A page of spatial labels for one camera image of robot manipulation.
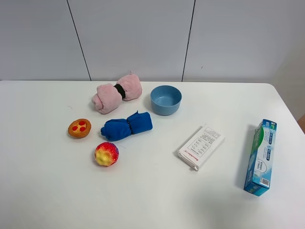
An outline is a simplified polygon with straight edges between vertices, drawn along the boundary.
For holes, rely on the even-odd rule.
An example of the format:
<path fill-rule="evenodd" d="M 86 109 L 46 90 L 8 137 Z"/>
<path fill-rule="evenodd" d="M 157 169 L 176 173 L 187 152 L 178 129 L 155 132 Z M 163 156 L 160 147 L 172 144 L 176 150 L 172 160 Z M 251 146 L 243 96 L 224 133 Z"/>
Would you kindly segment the blue towel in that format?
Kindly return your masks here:
<path fill-rule="evenodd" d="M 126 119 L 111 119 L 101 128 L 101 135 L 108 141 L 119 141 L 131 135 L 150 131 L 153 128 L 148 112 L 138 111 Z"/>

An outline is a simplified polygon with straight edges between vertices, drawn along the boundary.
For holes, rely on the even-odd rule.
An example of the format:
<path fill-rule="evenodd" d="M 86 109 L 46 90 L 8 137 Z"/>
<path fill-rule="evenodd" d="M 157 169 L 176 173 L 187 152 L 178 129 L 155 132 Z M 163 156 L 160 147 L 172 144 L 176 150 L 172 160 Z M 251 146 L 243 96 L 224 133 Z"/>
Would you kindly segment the blue plastic bowl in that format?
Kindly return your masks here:
<path fill-rule="evenodd" d="M 170 85 L 160 85 L 150 93 L 152 110 L 163 116 L 174 114 L 180 107 L 181 92 Z"/>

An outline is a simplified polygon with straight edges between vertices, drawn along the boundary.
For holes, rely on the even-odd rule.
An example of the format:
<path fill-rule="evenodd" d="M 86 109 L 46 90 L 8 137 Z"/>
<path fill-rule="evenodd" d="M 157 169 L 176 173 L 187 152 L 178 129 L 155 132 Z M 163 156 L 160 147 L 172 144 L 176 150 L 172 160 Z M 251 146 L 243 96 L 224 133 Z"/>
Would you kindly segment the pink rolled towel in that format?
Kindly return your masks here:
<path fill-rule="evenodd" d="M 118 108 L 122 101 L 134 100 L 141 95 L 140 79 L 137 75 L 130 73 L 120 78 L 115 85 L 111 83 L 99 85 L 91 101 L 99 113 L 107 114 Z"/>

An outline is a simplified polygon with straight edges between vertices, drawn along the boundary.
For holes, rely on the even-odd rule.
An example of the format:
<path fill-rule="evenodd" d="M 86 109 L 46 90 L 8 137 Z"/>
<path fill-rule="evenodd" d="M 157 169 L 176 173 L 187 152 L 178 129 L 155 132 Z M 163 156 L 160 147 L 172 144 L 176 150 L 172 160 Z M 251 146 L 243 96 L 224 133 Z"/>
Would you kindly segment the white cardboard box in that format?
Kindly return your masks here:
<path fill-rule="evenodd" d="M 225 136 L 221 132 L 204 124 L 178 149 L 178 157 L 194 171 L 198 171 L 224 141 Z"/>

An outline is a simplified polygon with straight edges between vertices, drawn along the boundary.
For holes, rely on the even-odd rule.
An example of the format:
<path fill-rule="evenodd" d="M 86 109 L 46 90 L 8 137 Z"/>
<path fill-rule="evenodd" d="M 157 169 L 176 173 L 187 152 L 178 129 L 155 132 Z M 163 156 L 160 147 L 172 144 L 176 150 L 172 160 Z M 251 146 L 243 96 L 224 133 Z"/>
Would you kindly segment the red yellow toy strawberry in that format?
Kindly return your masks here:
<path fill-rule="evenodd" d="M 110 167 L 117 162 L 119 150 L 115 144 L 103 142 L 96 147 L 94 157 L 98 165 Z"/>

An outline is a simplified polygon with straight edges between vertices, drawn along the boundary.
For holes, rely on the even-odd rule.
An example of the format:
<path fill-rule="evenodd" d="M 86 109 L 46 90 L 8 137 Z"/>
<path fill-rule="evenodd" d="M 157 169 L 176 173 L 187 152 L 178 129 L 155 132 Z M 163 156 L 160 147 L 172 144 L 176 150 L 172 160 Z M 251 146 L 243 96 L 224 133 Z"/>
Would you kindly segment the toy fruit tart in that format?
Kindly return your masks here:
<path fill-rule="evenodd" d="M 91 123 L 87 119 L 73 121 L 68 127 L 68 134 L 74 138 L 84 138 L 91 130 Z"/>

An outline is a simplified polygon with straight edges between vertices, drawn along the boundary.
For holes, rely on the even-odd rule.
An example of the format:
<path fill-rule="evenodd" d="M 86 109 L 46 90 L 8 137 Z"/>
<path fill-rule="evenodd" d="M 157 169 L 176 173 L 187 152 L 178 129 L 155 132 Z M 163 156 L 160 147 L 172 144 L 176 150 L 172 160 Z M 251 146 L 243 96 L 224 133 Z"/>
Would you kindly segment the blue green toothpaste box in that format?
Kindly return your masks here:
<path fill-rule="evenodd" d="M 263 119 L 255 129 L 244 190 L 259 197 L 269 190 L 277 123 Z"/>

